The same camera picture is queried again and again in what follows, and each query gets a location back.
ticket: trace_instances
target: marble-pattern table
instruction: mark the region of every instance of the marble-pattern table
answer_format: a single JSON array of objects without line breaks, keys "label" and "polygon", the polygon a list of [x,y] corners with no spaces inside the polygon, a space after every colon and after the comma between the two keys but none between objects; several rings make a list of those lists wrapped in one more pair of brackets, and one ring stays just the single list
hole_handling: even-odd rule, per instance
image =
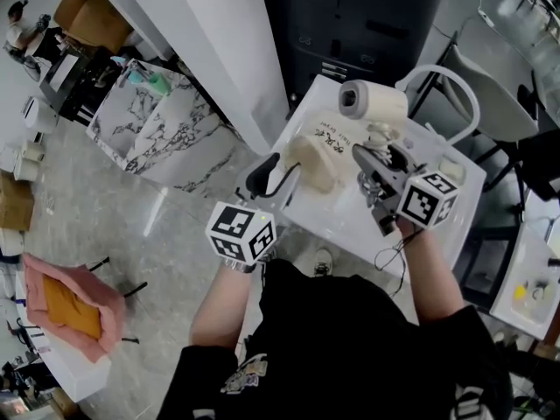
[{"label": "marble-pattern table", "polygon": [[186,76],[142,65],[162,74],[170,91],[118,81],[87,134],[126,172],[198,192],[231,160],[237,140]]}]

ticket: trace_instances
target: gray tile floor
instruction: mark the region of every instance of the gray tile floor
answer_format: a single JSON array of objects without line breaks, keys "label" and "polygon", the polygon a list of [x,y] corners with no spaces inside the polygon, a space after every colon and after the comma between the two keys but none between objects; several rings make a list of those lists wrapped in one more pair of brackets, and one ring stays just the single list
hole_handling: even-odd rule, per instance
[{"label": "gray tile floor", "polygon": [[[554,48],[536,56],[531,52],[530,44],[543,16],[527,8],[514,12],[518,1],[482,0],[482,8],[531,63],[477,18],[465,25],[459,41],[467,57],[505,82],[512,92],[521,83],[530,85],[531,67],[546,67],[543,64],[557,53]],[[443,0],[435,25],[451,34],[477,8],[478,0]],[[433,62],[446,41],[432,30],[420,62]],[[436,93],[428,98],[417,120],[448,130],[462,123]],[[489,144],[482,139],[464,142],[460,147],[475,157]],[[218,265],[204,236],[207,218],[216,200],[228,198],[237,172],[254,155],[240,143],[225,178],[210,182],[198,194],[176,190],[164,194],[160,186],[118,169],[75,123],[62,120],[45,145],[46,159],[35,188],[37,205],[32,230],[25,240],[26,250],[52,263],[68,265],[110,256],[111,264],[96,271],[104,281],[123,291],[142,281],[149,283],[128,301],[126,334],[138,337],[141,345],[125,343],[115,350],[108,386],[87,399],[83,409],[93,419],[155,418],[179,351],[186,345],[193,315]],[[488,172],[496,172],[504,160],[497,157],[486,164]],[[515,182],[507,179],[485,195],[478,218],[497,225],[511,222],[503,208],[510,200],[516,202],[515,197]],[[148,220],[159,200],[161,207],[149,229]],[[543,204],[533,198],[528,205],[531,222],[544,233],[546,218],[558,212],[557,204]],[[280,256],[311,272],[314,252],[323,245],[324,241],[291,227],[283,233],[278,249]],[[393,277],[326,245],[335,257],[335,273],[357,273],[387,292],[396,289],[398,281]],[[258,325],[259,292],[260,279],[255,275],[243,334]],[[409,287],[405,286],[395,301],[410,320],[416,321]]]}]

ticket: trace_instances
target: black t-shirt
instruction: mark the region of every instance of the black t-shirt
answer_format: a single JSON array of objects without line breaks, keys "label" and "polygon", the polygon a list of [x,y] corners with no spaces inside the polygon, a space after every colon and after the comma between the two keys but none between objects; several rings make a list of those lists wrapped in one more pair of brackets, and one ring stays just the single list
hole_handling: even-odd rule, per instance
[{"label": "black t-shirt", "polygon": [[508,418],[509,373],[472,307],[412,325],[359,276],[308,278],[281,260],[260,306],[240,366],[225,348],[183,350],[159,419]]}]

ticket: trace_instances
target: white box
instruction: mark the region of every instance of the white box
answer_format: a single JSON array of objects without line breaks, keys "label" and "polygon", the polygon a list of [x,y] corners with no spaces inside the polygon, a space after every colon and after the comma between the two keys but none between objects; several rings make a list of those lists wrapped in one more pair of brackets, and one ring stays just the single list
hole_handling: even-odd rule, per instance
[{"label": "white box", "polygon": [[216,255],[251,266],[277,240],[277,229],[272,213],[218,202],[206,236]]},{"label": "white box", "polygon": [[397,213],[422,228],[444,222],[455,206],[459,187],[440,171],[407,180]]}]

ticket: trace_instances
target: orange cloth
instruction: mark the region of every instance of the orange cloth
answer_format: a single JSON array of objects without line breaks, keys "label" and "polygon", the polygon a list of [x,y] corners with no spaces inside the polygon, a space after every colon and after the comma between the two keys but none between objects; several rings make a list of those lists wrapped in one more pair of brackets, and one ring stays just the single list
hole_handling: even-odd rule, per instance
[{"label": "orange cloth", "polygon": [[44,275],[43,285],[47,316],[51,322],[69,326],[97,340],[102,336],[102,322],[97,308],[86,304],[55,278]]}]

